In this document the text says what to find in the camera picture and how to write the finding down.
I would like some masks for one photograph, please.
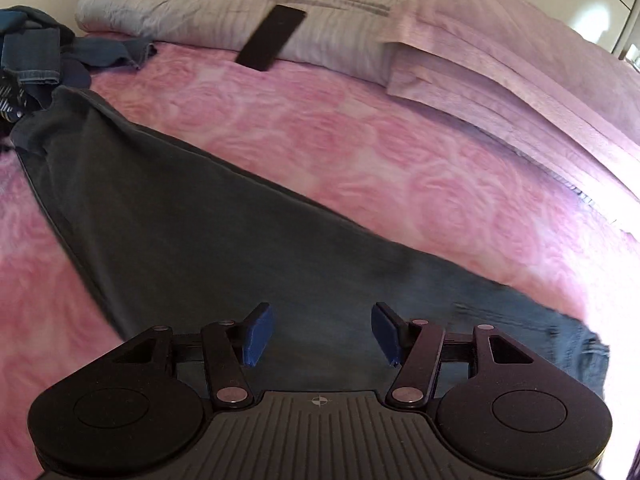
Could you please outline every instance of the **floral pattern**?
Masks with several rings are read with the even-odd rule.
[[[629,463],[640,427],[626,368],[640,326],[638,242],[460,120],[323,68],[280,61],[257,73],[235,55],[160,44],[139,72],[94,75],[93,90],[132,121],[584,320],[612,345],[609,448],[622,458],[608,463]],[[0,478],[31,480],[30,403],[119,339],[11,153],[0,156],[0,278]]]

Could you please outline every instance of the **bed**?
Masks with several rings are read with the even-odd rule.
[[[425,41],[427,36],[413,34],[419,41],[406,39],[407,31],[426,19],[420,14],[428,6],[424,0],[414,0],[415,7],[404,9],[391,24],[389,12],[400,12],[407,3],[178,1],[81,0],[78,19],[86,30],[161,40],[158,55],[142,70],[97,73],[92,89],[133,122],[185,140],[385,238],[446,258],[583,321],[610,345],[605,399],[614,433],[601,473],[607,479],[626,476],[640,440],[640,406],[634,398],[639,384],[633,373],[640,326],[640,244],[632,234],[638,236],[638,199],[630,190],[640,183],[633,173],[635,143],[629,141],[625,150],[623,142],[616,144],[613,129],[603,134],[601,128],[602,138],[594,145],[610,150],[596,156],[592,146],[566,134],[573,139],[567,160],[574,166],[569,166],[566,160],[544,158],[549,150],[533,137],[510,142],[513,124],[523,124],[513,113],[537,128],[520,131],[542,132],[540,138],[548,142],[567,143],[560,134],[571,129],[558,124],[571,117],[563,113],[571,103],[550,106],[556,116],[544,106],[534,108],[537,94],[527,92],[548,96],[552,89],[517,79],[514,74],[523,76],[510,67],[502,72],[509,80],[482,66],[464,68],[520,94],[512,112],[496,115],[486,101],[482,110],[491,109],[493,115],[480,108],[472,108],[480,110],[477,114],[457,112],[460,103],[478,107],[478,94],[451,83],[457,77],[451,72],[438,83],[434,71],[443,73],[450,66],[443,69],[425,57],[446,59],[446,52],[455,49],[443,47],[441,55],[428,51],[450,38],[437,42],[431,35]],[[203,10],[203,2],[210,7]],[[302,6],[307,22],[325,28],[301,27],[269,72],[235,64],[236,51],[274,3]],[[160,6],[164,13],[142,12],[145,5]],[[137,19],[136,12],[144,18]],[[180,25],[169,27],[167,20],[172,17],[175,23],[176,12]],[[214,21],[203,22],[205,16]],[[344,34],[354,21],[357,34]],[[398,24],[405,27],[400,30]],[[447,30],[454,36],[456,31]],[[465,44],[473,46],[472,38],[466,37]],[[463,58],[448,61],[463,66],[465,59],[482,59],[473,52]],[[634,82],[621,81],[620,95],[636,90]],[[429,91],[420,88],[425,82]],[[488,85],[485,79],[482,84]],[[494,86],[492,92],[484,95],[494,103],[511,99]],[[571,113],[591,126],[595,115],[602,118],[585,118],[575,109]],[[625,117],[632,117],[632,111]],[[616,154],[622,152],[628,163],[617,168]],[[26,431],[32,400],[120,339],[59,247],[11,152],[0,156],[0,204],[0,478],[26,480],[40,471]]]

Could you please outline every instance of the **circular pad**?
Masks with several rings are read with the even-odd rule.
[[[128,476],[183,450],[204,410],[186,384],[135,367],[70,376],[31,405],[41,460],[69,475]]]
[[[501,395],[494,400],[493,410],[495,418],[505,426],[525,433],[551,431],[566,420],[566,408],[560,400],[535,390]]]
[[[140,420],[149,411],[149,399],[126,388],[105,388],[78,400],[74,413],[93,428],[121,428]]]

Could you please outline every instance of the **black smartphone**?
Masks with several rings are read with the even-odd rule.
[[[284,5],[276,5],[242,48],[236,63],[264,72],[298,28],[306,12]]]

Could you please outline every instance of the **sheet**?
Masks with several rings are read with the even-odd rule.
[[[635,196],[596,202],[640,232],[640,80],[613,56],[525,0],[406,0],[393,8],[381,39],[454,62],[531,106]],[[559,174],[567,178],[572,152],[561,155]],[[571,183],[602,196],[597,174]]]
[[[256,73],[234,57],[160,44],[139,73],[101,73],[93,88],[130,120],[584,320],[611,345],[605,396],[614,434],[604,471],[622,478],[640,437],[632,372],[638,243],[463,121],[319,67],[278,62]],[[38,473],[25,428],[31,400],[118,340],[15,156],[2,155],[0,167],[0,274],[8,277],[0,296],[0,477],[14,480]]]
[[[486,57],[467,50],[468,44],[461,48],[455,37],[444,36],[441,30],[433,31],[432,40],[439,45],[438,51],[456,48],[475,58]],[[526,88],[527,81],[520,78],[520,84]],[[574,190],[609,222],[640,235],[640,201],[636,196],[588,150],[493,79],[443,57],[400,45],[386,91],[478,126]]]

